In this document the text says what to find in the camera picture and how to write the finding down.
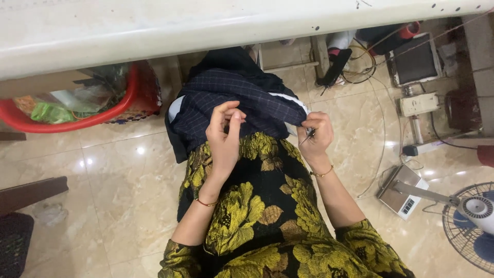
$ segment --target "sleeve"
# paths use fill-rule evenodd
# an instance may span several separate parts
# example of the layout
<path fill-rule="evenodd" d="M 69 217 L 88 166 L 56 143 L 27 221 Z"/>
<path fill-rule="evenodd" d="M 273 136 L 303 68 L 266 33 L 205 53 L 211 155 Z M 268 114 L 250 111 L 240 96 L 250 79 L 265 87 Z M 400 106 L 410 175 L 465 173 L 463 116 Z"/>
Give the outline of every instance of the sleeve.
<path fill-rule="evenodd" d="M 197 261 L 198 253 L 203 246 L 186 246 L 168 241 L 163 260 L 160 261 L 162 269 L 158 272 L 158 278 L 193 278 L 201 276 L 201 266 Z"/>
<path fill-rule="evenodd" d="M 365 219 L 335 230 L 336 240 L 350 248 L 369 270 L 383 278 L 414 278 L 395 250 Z"/>

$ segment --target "green plastic bag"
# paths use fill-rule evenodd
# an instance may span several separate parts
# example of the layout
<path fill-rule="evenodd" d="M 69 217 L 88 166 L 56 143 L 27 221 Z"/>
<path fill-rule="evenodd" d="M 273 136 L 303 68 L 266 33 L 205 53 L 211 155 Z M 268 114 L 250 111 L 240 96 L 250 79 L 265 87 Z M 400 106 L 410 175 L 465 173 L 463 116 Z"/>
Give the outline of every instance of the green plastic bag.
<path fill-rule="evenodd" d="M 49 124 L 75 122 L 76 118 L 71 111 L 55 104 L 38 102 L 31 113 L 31 119 Z"/>

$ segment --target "woman's left hand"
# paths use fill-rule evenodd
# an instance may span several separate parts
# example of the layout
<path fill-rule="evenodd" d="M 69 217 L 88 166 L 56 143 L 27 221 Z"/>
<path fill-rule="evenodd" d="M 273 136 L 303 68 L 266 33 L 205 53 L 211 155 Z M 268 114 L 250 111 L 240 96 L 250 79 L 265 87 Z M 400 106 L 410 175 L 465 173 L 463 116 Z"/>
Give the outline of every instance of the woman's left hand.
<path fill-rule="evenodd" d="M 223 184 L 230 176 L 239 158 L 240 124 L 245 122 L 245 113 L 237 109 L 240 101 L 227 101 L 214 108 L 206 129 L 212 156 L 211 176 Z M 230 125 L 228 134 L 225 127 Z"/>

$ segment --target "forearm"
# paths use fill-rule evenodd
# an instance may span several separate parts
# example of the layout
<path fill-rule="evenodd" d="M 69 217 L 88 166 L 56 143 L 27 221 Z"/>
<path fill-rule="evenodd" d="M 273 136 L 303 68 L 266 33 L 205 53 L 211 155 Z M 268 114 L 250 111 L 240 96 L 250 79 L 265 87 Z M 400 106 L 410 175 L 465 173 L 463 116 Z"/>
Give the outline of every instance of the forearm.
<path fill-rule="evenodd" d="M 219 192 L 224 181 L 210 176 L 206 179 L 201 190 L 199 200 L 211 204 L 218 200 Z M 211 221 L 215 206 L 204 206 L 192 201 L 184 217 L 178 223 L 171 240 L 187 246 L 196 246 L 204 242 L 207 229 Z"/>
<path fill-rule="evenodd" d="M 327 157 L 315 163 L 309 163 L 309 165 L 316 174 L 323 174 L 331 169 L 331 163 Z M 334 170 L 324 177 L 316 177 L 316 181 L 333 228 L 347 227 L 366 218 Z"/>

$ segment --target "cardboard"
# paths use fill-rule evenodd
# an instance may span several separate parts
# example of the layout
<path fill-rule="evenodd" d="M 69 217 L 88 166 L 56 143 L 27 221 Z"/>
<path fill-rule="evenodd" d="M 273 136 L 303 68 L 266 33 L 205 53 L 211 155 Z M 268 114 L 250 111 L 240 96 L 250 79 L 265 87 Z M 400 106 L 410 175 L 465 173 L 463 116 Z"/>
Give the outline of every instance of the cardboard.
<path fill-rule="evenodd" d="M 0 98 L 13 98 L 83 88 L 94 82 L 87 70 L 69 70 L 0 82 Z"/>

